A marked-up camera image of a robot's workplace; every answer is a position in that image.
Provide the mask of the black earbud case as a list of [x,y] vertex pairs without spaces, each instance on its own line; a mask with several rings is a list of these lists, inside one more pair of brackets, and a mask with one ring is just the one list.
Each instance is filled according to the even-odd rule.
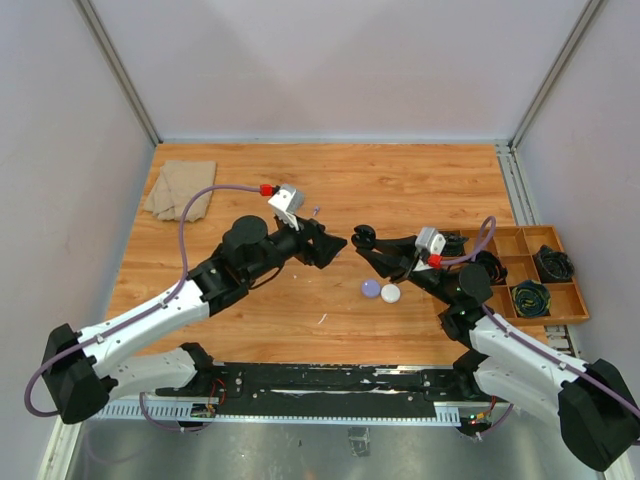
[[376,247],[376,232],[369,225],[357,225],[351,236],[351,242],[356,249],[373,250]]

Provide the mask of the white earbud case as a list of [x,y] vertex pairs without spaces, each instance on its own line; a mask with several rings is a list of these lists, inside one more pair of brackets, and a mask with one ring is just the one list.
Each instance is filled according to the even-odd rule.
[[401,290],[395,284],[387,284],[381,288],[380,296],[388,304],[397,303],[401,298]]

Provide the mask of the purple earbud case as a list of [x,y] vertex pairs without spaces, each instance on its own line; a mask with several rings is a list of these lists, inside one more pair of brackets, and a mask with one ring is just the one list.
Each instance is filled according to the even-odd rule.
[[367,279],[361,284],[361,293],[364,297],[374,299],[380,296],[382,286],[377,280]]

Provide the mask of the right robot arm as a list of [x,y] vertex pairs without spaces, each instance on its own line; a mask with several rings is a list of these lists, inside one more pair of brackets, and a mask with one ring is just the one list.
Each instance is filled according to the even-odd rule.
[[550,424],[595,471],[606,471],[638,445],[639,407],[619,370],[604,359],[588,363],[559,352],[489,308],[492,290],[483,266],[456,266],[418,236],[380,240],[363,231],[351,241],[381,277],[409,281],[446,304],[441,326],[468,349],[454,364],[460,397],[495,396]]

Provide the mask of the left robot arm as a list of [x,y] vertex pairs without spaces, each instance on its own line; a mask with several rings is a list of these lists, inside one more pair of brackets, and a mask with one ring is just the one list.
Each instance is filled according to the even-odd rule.
[[164,293],[103,323],[75,331],[69,324],[48,336],[40,377],[65,424],[83,422],[107,403],[135,391],[185,388],[207,393],[214,371],[199,346],[138,357],[149,344],[206,320],[266,285],[295,258],[322,269],[346,247],[314,219],[284,222],[269,232],[257,216],[237,219],[212,255]]

